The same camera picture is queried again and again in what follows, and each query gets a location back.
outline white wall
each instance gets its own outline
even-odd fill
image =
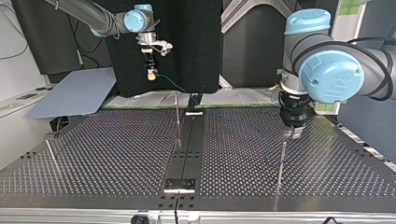
[[[11,5],[10,0],[0,0]],[[4,9],[8,16],[18,24],[13,13]],[[21,52],[26,41],[9,25],[0,14],[0,58]],[[44,76],[40,75],[31,51],[13,59],[0,60],[0,101],[45,86]]]
[[[11,5],[10,0],[0,1]],[[14,14],[8,9],[5,11],[14,24],[18,24]],[[9,25],[3,14],[0,14],[0,32],[0,58],[20,53],[24,49],[26,41]],[[0,103],[45,85],[44,76],[40,75],[30,50],[16,58],[0,60]],[[40,144],[44,134],[50,131],[48,120],[25,118],[32,107],[28,106],[0,119],[0,170]]]
[[[0,119],[0,170],[44,141],[49,119],[26,119],[33,105]]]

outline blue cable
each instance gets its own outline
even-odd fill
[[[186,94],[188,94],[183,88],[181,88],[180,86],[178,86],[170,77],[168,77],[168,76],[165,76],[165,75],[158,75],[158,77],[164,77],[165,79],[167,79],[173,86],[175,86],[176,88],[178,88],[180,91],[182,91],[183,93],[186,93]],[[199,103],[192,97],[192,96],[190,96],[190,98],[198,105]],[[219,117],[222,117],[222,118],[224,118],[224,119],[226,119],[226,120],[231,120],[231,119],[229,119],[229,118],[227,118],[225,115],[222,115],[222,114],[220,114],[219,112],[216,112],[215,110],[208,110],[209,112],[212,112],[212,113],[214,113],[215,115],[218,115]],[[262,130],[260,130],[260,128],[259,127],[256,127],[256,126],[253,126],[253,125],[249,125],[249,124],[247,124],[247,126],[250,126],[256,133],[258,133],[258,134],[260,134],[260,135],[262,135]],[[266,151],[266,157],[265,157],[265,159],[266,159],[266,162],[267,162],[267,164],[268,165],[270,165],[270,166],[272,166],[272,167],[275,167],[275,168],[278,168],[282,163],[284,163],[285,161],[286,161],[286,158],[287,158],[287,150],[285,151],[285,158],[283,159],[283,161],[281,161],[281,162],[279,162],[278,164],[276,164],[276,165],[272,165],[272,163],[270,162],[270,152],[269,152],[269,150],[265,150]]]

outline robotic arm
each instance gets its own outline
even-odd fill
[[[148,80],[153,81],[158,76],[158,63],[154,52],[159,52],[163,57],[173,48],[172,44],[158,40],[155,26],[160,21],[154,20],[154,12],[150,4],[135,5],[128,12],[112,14],[105,8],[91,0],[46,0],[67,14],[90,26],[91,31],[98,37],[120,34],[136,33],[137,44],[141,46],[144,54],[144,66],[148,71]]]
[[[315,8],[297,11],[287,20],[279,95],[280,117],[287,126],[303,128],[314,114],[312,101],[345,102],[355,94],[377,101],[396,99],[396,46],[386,42],[376,50],[333,41],[330,18],[329,12]]]

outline thin metal pin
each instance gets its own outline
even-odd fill
[[[50,145],[50,140],[46,139],[46,144],[47,144],[47,147],[49,148],[50,156],[52,157],[53,160],[56,160],[55,154],[53,154],[53,151],[52,151],[52,146]]]
[[[283,175],[283,163],[285,161],[285,154],[286,154],[286,144],[287,142],[284,141],[282,143],[282,149],[280,154],[280,165],[279,165],[279,174],[277,176],[277,187],[280,188],[282,185],[282,175]]]

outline metal rod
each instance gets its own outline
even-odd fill
[[[282,175],[283,175],[283,163],[285,161],[285,154],[286,154],[286,144],[287,142],[284,141],[282,143],[282,149],[280,154],[280,165],[279,165],[279,173],[277,175],[277,187],[280,188],[282,185]]]
[[[176,92],[176,96],[175,96],[175,105],[176,105],[177,127],[180,129],[180,113],[178,111],[178,92]]]
[[[91,0],[46,0],[65,13],[84,22],[93,30],[102,31],[108,27],[106,10]]]
[[[50,145],[50,140],[46,139],[47,147],[49,148],[50,156],[53,160],[56,160],[55,154],[53,154],[52,146]]]

